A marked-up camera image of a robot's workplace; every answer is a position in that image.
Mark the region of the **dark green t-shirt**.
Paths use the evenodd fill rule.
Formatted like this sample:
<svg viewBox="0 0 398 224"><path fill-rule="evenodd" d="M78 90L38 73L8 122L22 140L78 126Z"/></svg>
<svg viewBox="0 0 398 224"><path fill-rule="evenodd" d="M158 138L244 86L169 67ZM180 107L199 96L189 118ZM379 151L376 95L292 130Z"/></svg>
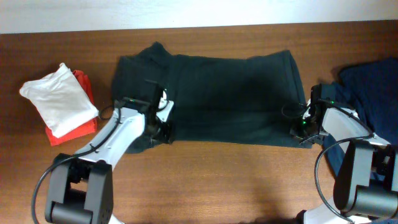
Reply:
<svg viewBox="0 0 398 224"><path fill-rule="evenodd" d="M111 83L114 100L144 99L155 85L174 107L176 141L300 147L290 134L288 107L305 102L297 64L288 50L247 59L172 55L156 42L122 56Z"/></svg>

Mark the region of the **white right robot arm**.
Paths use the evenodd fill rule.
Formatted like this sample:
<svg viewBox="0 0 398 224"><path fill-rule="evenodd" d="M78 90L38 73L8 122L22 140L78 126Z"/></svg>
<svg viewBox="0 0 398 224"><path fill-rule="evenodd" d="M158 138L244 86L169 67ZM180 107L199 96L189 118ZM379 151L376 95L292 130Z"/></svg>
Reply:
<svg viewBox="0 0 398 224"><path fill-rule="evenodd" d="M295 116L291 135L301 144L323 144L335 139L344 155L335 177L333 197L322 194L318 168L315 185L322 205L303 212L302 223L370 223L397 219L397 146L379 137L359 119L356 110L335 99L335 91L323 84L311 89L310 100Z"/></svg>

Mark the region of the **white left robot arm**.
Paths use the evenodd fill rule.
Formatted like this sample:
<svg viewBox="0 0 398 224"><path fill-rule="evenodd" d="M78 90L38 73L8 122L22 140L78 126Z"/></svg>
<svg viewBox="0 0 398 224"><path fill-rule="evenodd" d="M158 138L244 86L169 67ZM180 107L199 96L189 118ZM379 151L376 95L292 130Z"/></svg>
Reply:
<svg viewBox="0 0 398 224"><path fill-rule="evenodd" d="M50 178L44 211L48 223L119 223L113 213L117 163L141 136L161 144L172 142L169 114L174 102L158 83L145 84L145 96L116 100L103 129L76 153L59 154L43 173L43 178Z"/></svg>

